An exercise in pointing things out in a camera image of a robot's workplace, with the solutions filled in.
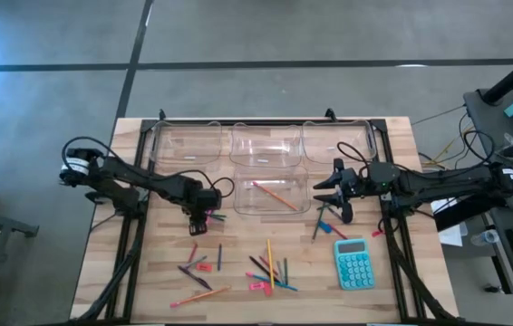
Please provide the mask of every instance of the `white paper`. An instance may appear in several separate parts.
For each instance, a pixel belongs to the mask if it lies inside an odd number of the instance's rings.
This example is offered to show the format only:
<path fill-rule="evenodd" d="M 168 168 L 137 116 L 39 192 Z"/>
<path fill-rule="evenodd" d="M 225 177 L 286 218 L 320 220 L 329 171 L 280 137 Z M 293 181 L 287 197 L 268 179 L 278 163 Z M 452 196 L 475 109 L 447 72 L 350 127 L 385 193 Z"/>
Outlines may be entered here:
<path fill-rule="evenodd" d="M 435 212 L 440 209 L 442 206 L 446 205 L 441 210 L 446 209 L 447 207 L 453 206 L 456 204 L 455 198 L 441 199 L 431 202 L 431 211 Z M 438 236 L 440 237 L 440 242 L 445 245 L 456 245 L 462 246 L 462 235 L 460 234 L 460 225 L 455 225 L 453 227 L 447 228 L 444 231 L 438 232 Z"/>

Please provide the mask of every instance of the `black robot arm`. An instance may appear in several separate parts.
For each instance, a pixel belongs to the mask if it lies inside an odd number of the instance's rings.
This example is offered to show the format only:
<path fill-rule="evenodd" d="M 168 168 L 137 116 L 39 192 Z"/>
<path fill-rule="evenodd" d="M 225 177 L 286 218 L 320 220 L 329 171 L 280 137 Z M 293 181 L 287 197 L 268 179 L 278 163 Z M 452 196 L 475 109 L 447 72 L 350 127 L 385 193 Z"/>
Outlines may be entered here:
<path fill-rule="evenodd" d="M 503 206 L 507 197 L 513 196 L 513 169 L 500 163 L 478 165 L 449 171 L 421 173 L 392 163 L 373 162 L 362 177 L 352 168 L 344 168 L 340 158 L 334 160 L 334 172 L 313 189 L 335 188 L 332 195 L 317 195 L 315 199 L 341 207 L 345 223 L 353 220 L 350 198 L 391 195 L 391 213 L 410 215 L 423 203 L 449 198 L 466 197 L 463 204 L 443 210 L 436 215 L 439 230 L 446 229 L 468 217 L 481 214 L 494 206 Z M 444 217 L 460 211 L 460 220 L 447 221 Z"/>
<path fill-rule="evenodd" d="M 100 166 L 98 158 L 103 159 Z M 157 193 L 170 203 L 182 207 L 189 216 L 190 235 L 207 232 L 206 211 L 220 209 L 220 190 L 203 188 L 202 182 L 181 174 L 161 176 L 143 168 L 134 167 L 120 158 L 107 157 L 98 149 L 67 149 L 59 178 L 66 186 L 88 186 L 94 192 L 85 196 L 96 204 L 99 198 L 109 198 L 116 210 L 124 215 L 138 217 L 144 214 L 140 192 L 133 187 L 122 187 L 116 180 Z"/>

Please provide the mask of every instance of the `clear plastic bin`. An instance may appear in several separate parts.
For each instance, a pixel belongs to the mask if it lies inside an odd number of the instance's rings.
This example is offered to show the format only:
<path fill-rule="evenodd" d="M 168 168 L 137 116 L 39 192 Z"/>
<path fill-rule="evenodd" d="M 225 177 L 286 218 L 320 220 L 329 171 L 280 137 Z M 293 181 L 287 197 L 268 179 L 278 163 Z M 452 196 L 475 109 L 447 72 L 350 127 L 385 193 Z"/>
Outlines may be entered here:
<path fill-rule="evenodd" d="M 206 165 L 217 160 L 222 150 L 222 126 L 216 121 L 202 125 L 159 121 L 153 135 L 160 137 L 158 150 L 150 149 L 157 164 Z"/>
<path fill-rule="evenodd" d="M 311 207 L 308 178 L 302 167 L 237 167 L 234 208 L 252 216 L 302 214 Z"/>
<path fill-rule="evenodd" d="M 333 164 L 334 158 L 342 158 L 345 163 L 356 162 L 337 149 L 340 141 L 355 147 L 367 160 L 376 154 L 373 130 L 367 120 L 328 123 L 307 121 L 303 124 L 302 135 L 305 157 L 314 163 Z M 341 148 L 354 158 L 359 158 L 353 150 L 344 146 Z"/>
<path fill-rule="evenodd" d="M 301 163 L 301 128 L 232 127 L 230 160 L 246 167 L 288 168 Z"/>

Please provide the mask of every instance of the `calculator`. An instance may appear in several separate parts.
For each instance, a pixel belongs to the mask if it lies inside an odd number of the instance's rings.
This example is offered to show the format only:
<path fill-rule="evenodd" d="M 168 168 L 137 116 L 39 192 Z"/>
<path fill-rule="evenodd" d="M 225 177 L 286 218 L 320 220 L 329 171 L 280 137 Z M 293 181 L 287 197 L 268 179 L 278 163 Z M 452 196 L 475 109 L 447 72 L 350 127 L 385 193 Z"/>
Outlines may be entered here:
<path fill-rule="evenodd" d="M 372 261 L 364 239 L 335 242 L 335 264 L 344 290 L 372 289 L 375 285 Z"/>

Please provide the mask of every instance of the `concrete floor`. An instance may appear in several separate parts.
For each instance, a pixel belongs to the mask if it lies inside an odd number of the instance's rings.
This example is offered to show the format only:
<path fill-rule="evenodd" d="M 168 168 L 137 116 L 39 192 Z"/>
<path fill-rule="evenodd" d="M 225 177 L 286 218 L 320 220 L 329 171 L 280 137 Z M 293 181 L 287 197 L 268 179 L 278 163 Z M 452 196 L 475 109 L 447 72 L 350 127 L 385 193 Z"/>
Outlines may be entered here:
<path fill-rule="evenodd" d="M 0 0 L 0 64 L 129 62 L 143 6 Z M 513 58 L 513 0 L 156 0 L 140 62 L 495 58 Z M 512 69 L 138 72 L 126 116 L 157 116 L 159 108 L 171 117 L 311 116 L 331 107 L 416 121 Z M 15 236 L 9 245 L 0 325 L 69 315 L 93 206 L 82 191 L 58 185 L 59 152 L 73 136 L 110 138 L 125 76 L 0 72 L 0 213 L 41 225 L 35 239 Z M 437 154 L 463 112 L 416 125 L 419 150 Z M 462 317 L 513 324 L 513 295 L 480 290 L 496 282 L 489 259 L 452 258 L 448 266 Z"/>

